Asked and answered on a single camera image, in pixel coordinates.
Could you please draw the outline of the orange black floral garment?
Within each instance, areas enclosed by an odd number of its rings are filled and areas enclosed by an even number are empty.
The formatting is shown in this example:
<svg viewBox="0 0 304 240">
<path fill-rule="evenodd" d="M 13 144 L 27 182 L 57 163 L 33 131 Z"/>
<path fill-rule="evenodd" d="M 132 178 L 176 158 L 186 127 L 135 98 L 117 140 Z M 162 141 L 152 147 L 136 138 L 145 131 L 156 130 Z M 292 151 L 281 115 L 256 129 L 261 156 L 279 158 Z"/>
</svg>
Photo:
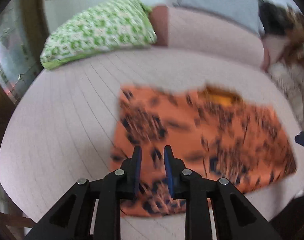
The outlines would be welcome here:
<svg viewBox="0 0 304 240">
<path fill-rule="evenodd" d="M 164 168 L 165 146 L 202 177 L 227 178 L 242 193 L 296 171 L 294 153 L 275 111 L 247 103 L 232 92 L 207 86 L 172 94 L 126 85 L 119 94 L 111 169 L 142 149 L 138 194 L 121 202 L 122 215 L 166 216 L 185 211 L 173 200 Z"/>
</svg>

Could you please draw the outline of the dark fuzzy clothing heap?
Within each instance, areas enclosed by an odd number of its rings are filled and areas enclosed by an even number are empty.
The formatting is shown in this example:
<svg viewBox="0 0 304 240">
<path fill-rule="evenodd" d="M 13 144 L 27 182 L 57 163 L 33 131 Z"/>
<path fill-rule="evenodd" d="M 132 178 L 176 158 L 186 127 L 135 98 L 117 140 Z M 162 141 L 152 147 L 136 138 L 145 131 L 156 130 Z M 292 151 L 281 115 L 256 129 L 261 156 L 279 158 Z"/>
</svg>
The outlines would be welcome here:
<svg viewBox="0 0 304 240">
<path fill-rule="evenodd" d="M 259 3 L 259 17 L 266 34 L 284 36 L 287 30 L 294 27 L 285 8 L 270 2 Z"/>
</svg>

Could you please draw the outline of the beige striped pillow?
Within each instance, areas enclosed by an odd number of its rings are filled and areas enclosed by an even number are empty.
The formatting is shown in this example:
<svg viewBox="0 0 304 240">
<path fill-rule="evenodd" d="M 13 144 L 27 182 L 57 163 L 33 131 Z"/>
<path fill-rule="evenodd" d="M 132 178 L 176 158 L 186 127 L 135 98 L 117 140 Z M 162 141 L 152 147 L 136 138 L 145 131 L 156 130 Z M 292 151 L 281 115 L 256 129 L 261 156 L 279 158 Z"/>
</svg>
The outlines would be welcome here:
<svg viewBox="0 0 304 240">
<path fill-rule="evenodd" d="M 269 67 L 268 74 L 286 96 L 304 131 L 304 68 L 298 64 L 287 67 L 285 64 L 278 62 Z"/>
</svg>

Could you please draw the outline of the brown crumpled cloth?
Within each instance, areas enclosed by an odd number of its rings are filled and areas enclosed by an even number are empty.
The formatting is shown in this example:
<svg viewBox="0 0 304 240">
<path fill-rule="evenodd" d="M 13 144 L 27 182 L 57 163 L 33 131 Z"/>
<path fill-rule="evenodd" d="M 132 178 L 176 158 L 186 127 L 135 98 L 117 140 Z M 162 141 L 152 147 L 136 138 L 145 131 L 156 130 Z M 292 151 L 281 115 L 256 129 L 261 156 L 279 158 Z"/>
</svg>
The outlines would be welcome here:
<svg viewBox="0 0 304 240">
<path fill-rule="evenodd" d="M 288 44 L 285 46 L 282 58 L 287 67 L 295 64 L 304 67 L 304 16 L 288 6 L 286 16 L 292 27 L 286 29 Z"/>
</svg>

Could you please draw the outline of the grey pillow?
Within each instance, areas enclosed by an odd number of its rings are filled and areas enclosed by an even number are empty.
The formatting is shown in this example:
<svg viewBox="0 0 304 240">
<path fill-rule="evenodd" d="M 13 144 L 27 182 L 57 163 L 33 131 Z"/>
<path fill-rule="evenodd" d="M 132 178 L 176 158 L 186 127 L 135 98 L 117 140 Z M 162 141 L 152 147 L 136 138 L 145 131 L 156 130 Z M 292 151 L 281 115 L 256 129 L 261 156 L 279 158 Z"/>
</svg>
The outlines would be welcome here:
<svg viewBox="0 0 304 240">
<path fill-rule="evenodd" d="M 223 17 L 257 35 L 264 31 L 259 17 L 259 0 L 177 0 L 175 5 Z"/>
</svg>

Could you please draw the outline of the leaded glass window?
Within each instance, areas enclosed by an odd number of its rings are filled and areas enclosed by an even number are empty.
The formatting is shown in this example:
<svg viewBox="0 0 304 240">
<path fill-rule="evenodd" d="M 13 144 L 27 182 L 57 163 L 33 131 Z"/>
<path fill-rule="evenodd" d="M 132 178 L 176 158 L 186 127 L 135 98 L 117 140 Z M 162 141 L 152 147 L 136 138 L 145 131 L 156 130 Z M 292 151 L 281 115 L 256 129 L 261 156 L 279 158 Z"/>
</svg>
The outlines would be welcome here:
<svg viewBox="0 0 304 240">
<path fill-rule="evenodd" d="M 41 71 L 28 41 L 19 0 L 11 0 L 0 14 L 0 86 L 17 104 Z"/>
</svg>

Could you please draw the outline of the green white patterned pillow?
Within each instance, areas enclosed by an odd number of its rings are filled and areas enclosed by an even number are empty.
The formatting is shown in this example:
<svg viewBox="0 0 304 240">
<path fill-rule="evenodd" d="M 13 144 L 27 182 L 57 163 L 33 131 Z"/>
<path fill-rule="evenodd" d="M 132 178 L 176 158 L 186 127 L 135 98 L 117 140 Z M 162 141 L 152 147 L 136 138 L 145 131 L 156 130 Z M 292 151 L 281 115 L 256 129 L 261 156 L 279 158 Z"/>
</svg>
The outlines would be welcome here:
<svg viewBox="0 0 304 240">
<path fill-rule="evenodd" d="M 140 0 L 109 0 L 86 9 L 49 35 L 40 62 L 52 70 L 98 53 L 148 47 L 157 41 L 150 12 Z"/>
</svg>

